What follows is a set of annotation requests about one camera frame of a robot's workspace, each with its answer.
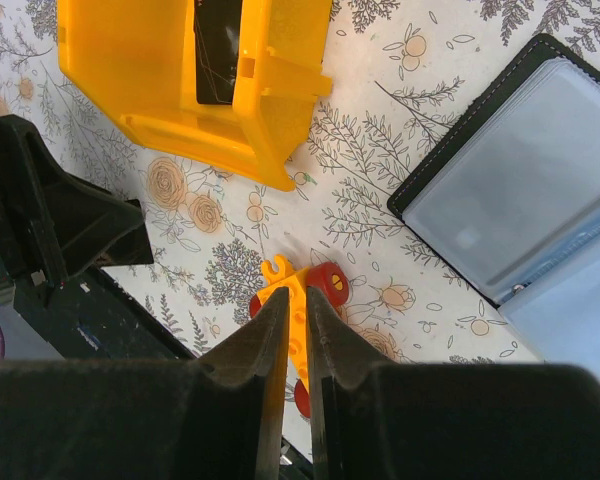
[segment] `white table surface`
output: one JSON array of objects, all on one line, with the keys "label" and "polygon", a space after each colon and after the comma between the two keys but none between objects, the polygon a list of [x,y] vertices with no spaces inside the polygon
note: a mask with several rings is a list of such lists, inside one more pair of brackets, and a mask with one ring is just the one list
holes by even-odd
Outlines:
[{"label": "white table surface", "polygon": [[[600,0],[335,0],[332,16],[333,94],[288,164],[295,192],[129,142],[58,69],[53,0],[0,2],[0,115],[33,121],[65,170],[143,202],[156,263],[108,273],[196,354],[247,321],[260,262],[282,253],[338,262],[346,321],[394,360],[536,360],[385,204],[535,32],[600,69]],[[283,433],[310,457],[288,400]]]}]

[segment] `yellow plastic bin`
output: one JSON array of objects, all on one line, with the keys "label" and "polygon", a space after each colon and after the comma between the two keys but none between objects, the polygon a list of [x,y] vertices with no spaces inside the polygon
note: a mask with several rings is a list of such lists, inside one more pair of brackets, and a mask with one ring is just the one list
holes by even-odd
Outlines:
[{"label": "yellow plastic bin", "polygon": [[60,68],[133,142],[292,190],[331,0],[244,0],[232,105],[196,101],[196,0],[58,0]]}]

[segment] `black card holder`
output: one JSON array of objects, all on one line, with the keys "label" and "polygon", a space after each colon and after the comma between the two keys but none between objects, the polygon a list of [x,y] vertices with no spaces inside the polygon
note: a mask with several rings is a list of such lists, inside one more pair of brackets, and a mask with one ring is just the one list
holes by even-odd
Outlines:
[{"label": "black card holder", "polygon": [[476,98],[453,128],[438,145],[422,160],[402,185],[389,197],[387,207],[401,218],[402,212],[426,185],[440,172],[467,141],[482,127],[504,102],[545,61],[562,57],[600,84],[600,71],[593,68],[568,47],[551,35],[540,34],[529,43],[507,65],[485,92]]},{"label": "black card holder", "polygon": [[545,359],[600,378],[600,72],[534,37],[388,208]]}]

